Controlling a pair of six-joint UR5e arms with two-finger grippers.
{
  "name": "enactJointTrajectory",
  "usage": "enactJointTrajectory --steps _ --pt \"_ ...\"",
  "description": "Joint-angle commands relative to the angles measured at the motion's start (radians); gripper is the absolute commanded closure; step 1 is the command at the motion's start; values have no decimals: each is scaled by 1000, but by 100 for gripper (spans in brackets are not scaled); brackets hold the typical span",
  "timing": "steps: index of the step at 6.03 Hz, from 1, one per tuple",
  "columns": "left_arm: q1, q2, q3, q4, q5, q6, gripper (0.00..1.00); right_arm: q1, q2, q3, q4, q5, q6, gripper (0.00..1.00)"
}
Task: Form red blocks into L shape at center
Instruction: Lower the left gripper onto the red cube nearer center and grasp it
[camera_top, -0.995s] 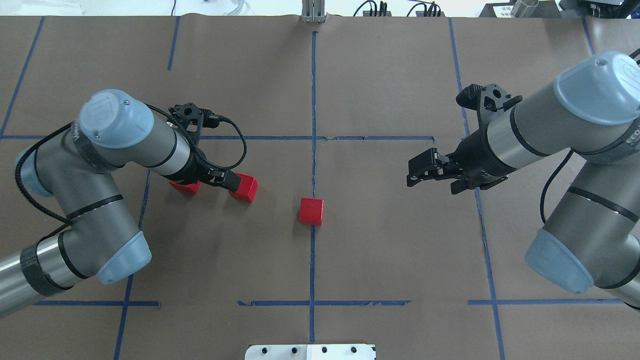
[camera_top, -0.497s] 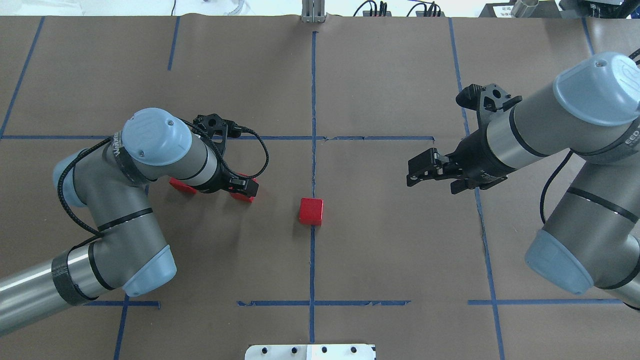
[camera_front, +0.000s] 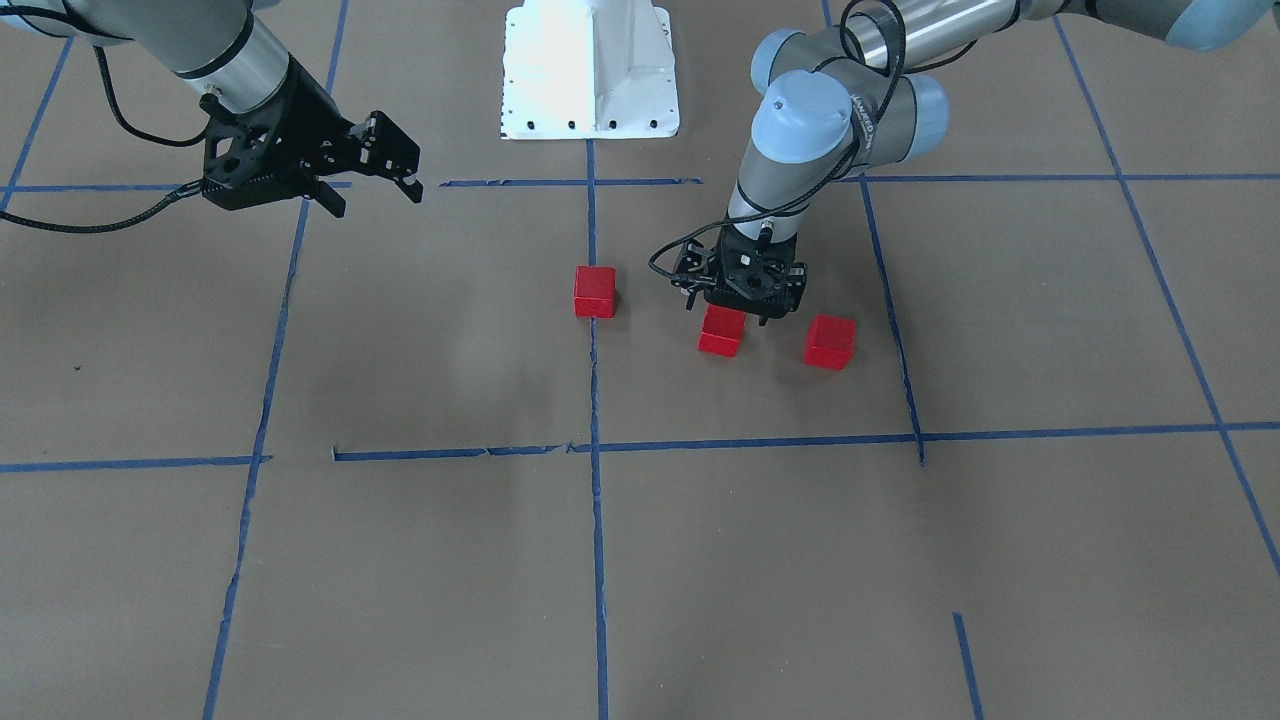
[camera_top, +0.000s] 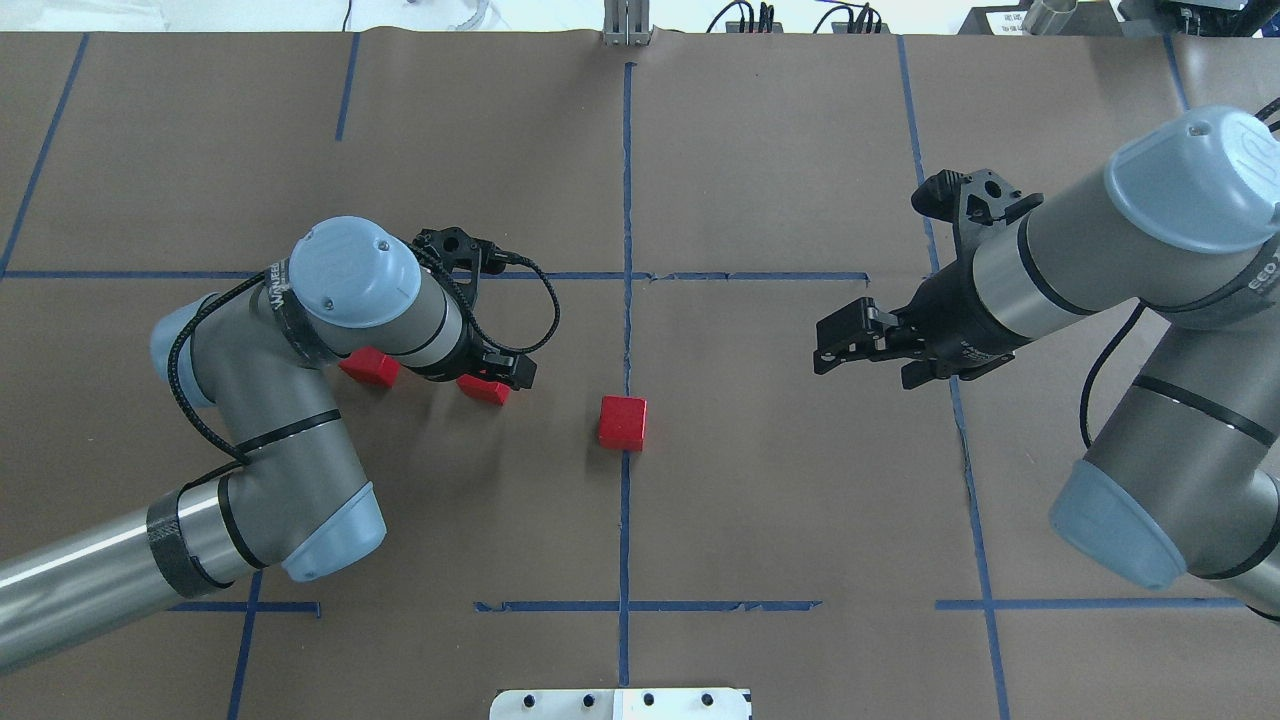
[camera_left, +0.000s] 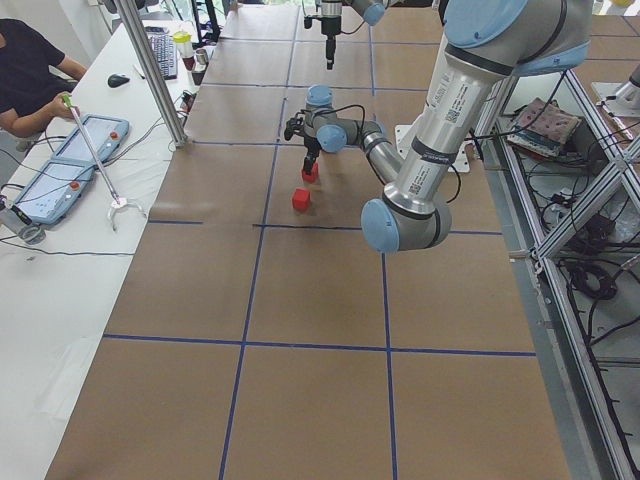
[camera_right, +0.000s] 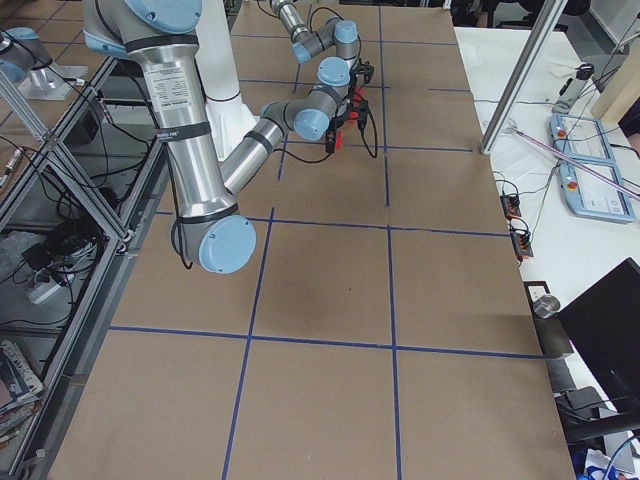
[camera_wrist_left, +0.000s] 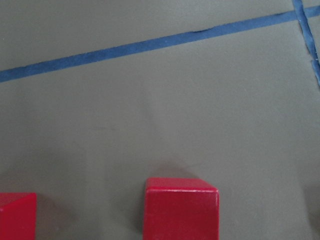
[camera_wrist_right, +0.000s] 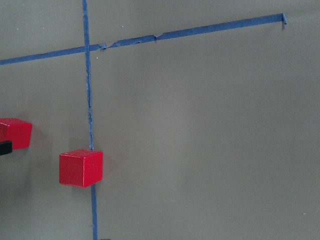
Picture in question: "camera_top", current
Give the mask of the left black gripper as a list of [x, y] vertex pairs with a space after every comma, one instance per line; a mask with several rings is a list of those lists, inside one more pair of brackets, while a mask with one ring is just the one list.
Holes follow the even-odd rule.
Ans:
[[462, 324], [456, 340], [436, 337], [425, 350], [404, 357], [404, 368], [430, 382], [451, 382], [470, 372], [485, 382], [512, 389], [531, 389], [538, 364], [526, 354], [492, 351], [470, 323]]

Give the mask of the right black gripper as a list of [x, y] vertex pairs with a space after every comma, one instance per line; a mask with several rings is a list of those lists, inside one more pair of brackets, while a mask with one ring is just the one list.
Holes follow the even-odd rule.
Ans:
[[[931, 380], [974, 380], [1015, 357], [1030, 340], [1004, 327], [977, 293], [972, 266], [951, 263], [922, 283], [911, 301], [895, 311], [924, 346], [922, 357], [901, 369], [901, 384], [915, 389]], [[893, 313], [874, 299], [858, 299], [815, 324], [813, 372], [845, 363], [892, 359], [888, 336], [900, 328]]]

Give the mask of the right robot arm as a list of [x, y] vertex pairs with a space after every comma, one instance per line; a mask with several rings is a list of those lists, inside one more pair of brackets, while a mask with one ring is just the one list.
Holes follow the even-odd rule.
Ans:
[[858, 299], [815, 325], [813, 369], [902, 363], [901, 383], [974, 380], [1019, 348], [1135, 302], [1167, 329], [1116, 409], [1087, 427], [1053, 530], [1132, 584], [1190, 575], [1277, 621], [1277, 104], [1194, 108], [1060, 195], [988, 169], [910, 199], [956, 258], [910, 301]]

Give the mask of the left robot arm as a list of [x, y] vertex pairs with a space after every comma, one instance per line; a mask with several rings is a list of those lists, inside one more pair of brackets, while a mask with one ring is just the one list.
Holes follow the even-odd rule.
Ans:
[[326, 366], [374, 348], [431, 382], [532, 384], [532, 347], [479, 324], [481, 275], [531, 259], [460, 228], [399, 240], [319, 222], [288, 258], [155, 327], [179, 410], [229, 462], [100, 527], [3, 564], [3, 671], [278, 565], [296, 582], [371, 553], [387, 525]]

